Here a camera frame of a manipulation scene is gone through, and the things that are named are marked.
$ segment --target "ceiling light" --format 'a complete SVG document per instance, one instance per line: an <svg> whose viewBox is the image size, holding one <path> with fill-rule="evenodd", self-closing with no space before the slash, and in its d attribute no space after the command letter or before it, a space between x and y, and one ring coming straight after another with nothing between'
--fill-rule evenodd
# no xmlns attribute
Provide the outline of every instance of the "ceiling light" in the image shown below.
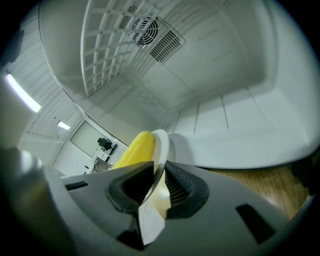
<svg viewBox="0 0 320 256"><path fill-rule="evenodd" d="M20 97L20 99L23 100L31 110L38 113L41 109L41 106L33 98L31 98L24 89L22 89L22 87L17 83L13 76L11 74L7 74L5 76L5 79L9 83L11 88L15 91L15 93Z"/></svg>
<svg viewBox="0 0 320 256"><path fill-rule="evenodd" d="M63 129L66 129L66 130L70 129L69 125L66 125L64 122L61 122L61 121L58 122L58 126L60 126Z"/></svg>

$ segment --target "wooden floor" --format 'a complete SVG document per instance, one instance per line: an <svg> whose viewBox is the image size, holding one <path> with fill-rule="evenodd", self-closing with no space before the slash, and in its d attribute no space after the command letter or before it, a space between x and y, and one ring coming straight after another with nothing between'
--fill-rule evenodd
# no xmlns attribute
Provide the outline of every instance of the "wooden floor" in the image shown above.
<svg viewBox="0 0 320 256"><path fill-rule="evenodd" d="M288 219L295 216L309 195L308 189L293 176L290 166L267 170L212 171L241 181L280 208Z"/></svg>

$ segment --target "fluorescent light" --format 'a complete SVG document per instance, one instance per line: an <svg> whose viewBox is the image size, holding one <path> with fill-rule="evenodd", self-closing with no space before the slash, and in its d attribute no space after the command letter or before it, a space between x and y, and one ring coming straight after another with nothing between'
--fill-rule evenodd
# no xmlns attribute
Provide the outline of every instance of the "fluorescent light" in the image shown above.
<svg viewBox="0 0 320 256"><path fill-rule="evenodd" d="M59 121L58 126L62 127L63 129L69 130L70 126L66 125L64 122Z"/></svg>
<svg viewBox="0 0 320 256"><path fill-rule="evenodd" d="M24 89L22 89L22 87L17 83L13 76L11 74L7 74L5 76L5 79L9 83L11 88L15 91L15 93L20 97L20 99L23 100L31 110L38 113L41 109L41 106L33 98L31 98Z"/></svg>

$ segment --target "fan grille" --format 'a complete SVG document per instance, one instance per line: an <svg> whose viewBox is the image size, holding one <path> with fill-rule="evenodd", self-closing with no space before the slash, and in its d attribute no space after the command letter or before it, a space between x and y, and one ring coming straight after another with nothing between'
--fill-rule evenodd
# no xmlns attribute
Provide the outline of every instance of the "fan grille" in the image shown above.
<svg viewBox="0 0 320 256"><path fill-rule="evenodd" d="M135 22L132 24L133 30L137 29L137 26L139 25L140 21L141 20L139 18L137 20L135 20ZM150 21L150 18L147 18L146 20L144 20L138 29L144 30L149 21ZM141 36L141 38L139 39L139 41L137 43L139 45L148 45L155 40L157 34L158 34L158 24L154 20L151 22L151 24L146 29L146 31L143 33L143 35ZM139 35L140 35L140 33L135 33L135 35L133 36L133 40L136 41L136 39L139 37Z"/></svg>

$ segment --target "air vent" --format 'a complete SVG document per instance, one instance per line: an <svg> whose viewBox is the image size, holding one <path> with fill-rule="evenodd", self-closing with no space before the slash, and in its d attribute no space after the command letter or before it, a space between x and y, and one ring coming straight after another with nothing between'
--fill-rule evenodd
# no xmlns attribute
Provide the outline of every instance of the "air vent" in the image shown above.
<svg viewBox="0 0 320 256"><path fill-rule="evenodd" d="M180 38L171 30L151 50L150 54L156 61L164 63L182 46Z"/></svg>
<svg viewBox="0 0 320 256"><path fill-rule="evenodd" d="M139 28L137 28L137 26L139 25L139 23L141 22L141 20L138 18L134 21L134 23L132 24L132 29L136 30L144 30L147 23L150 21L150 18L147 18L146 20L144 20L142 22L142 24L140 25ZM148 45L151 42L153 42L153 40L155 40L156 36L158 34L158 24L157 22L154 20L151 22L151 24L149 25L149 27L146 29L146 31L143 33L143 35L141 36L141 38L139 39L139 41L137 42L139 45ZM133 36L133 40L136 41L136 39L139 37L140 33L135 33L135 35Z"/></svg>
<svg viewBox="0 0 320 256"><path fill-rule="evenodd" d="M136 10L137 10L137 7L132 5L132 6L130 6L129 9L128 9L128 13L134 14ZM130 18L131 18L130 16L125 15L125 16L123 17L120 25L119 25L119 28L120 28L120 29L125 29L126 26L128 25L128 22L130 21Z"/></svg>

